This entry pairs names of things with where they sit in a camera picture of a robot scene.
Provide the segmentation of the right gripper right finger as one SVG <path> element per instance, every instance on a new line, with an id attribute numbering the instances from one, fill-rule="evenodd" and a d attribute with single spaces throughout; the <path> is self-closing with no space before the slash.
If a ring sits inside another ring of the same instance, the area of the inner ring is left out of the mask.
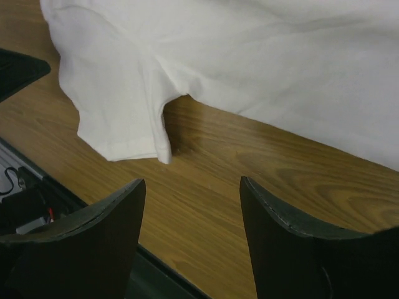
<path id="1" fill-rule="evenodd" d="M 397 298 L 398 228 L 345 229 L 240 180 L 258 298 Z"/>

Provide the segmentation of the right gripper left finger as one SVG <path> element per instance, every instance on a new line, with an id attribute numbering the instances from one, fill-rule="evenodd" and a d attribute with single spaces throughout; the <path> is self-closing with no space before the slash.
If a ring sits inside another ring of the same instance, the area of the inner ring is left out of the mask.
<path id="1" fill-rule="evenodd" d="M 146 184 L 28 234 L 1 237 L 1 298 L 124 298 L 138 246 Z"/>

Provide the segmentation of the white t-shirt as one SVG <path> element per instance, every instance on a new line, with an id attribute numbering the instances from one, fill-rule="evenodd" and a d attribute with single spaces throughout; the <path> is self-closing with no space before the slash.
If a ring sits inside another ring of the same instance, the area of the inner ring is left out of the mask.
<path id="1" fill-rule="evenodd" d="M 398 169 L 397 1 L 41 1 L 77 134 L 171 160 L 183 95 Z"/>

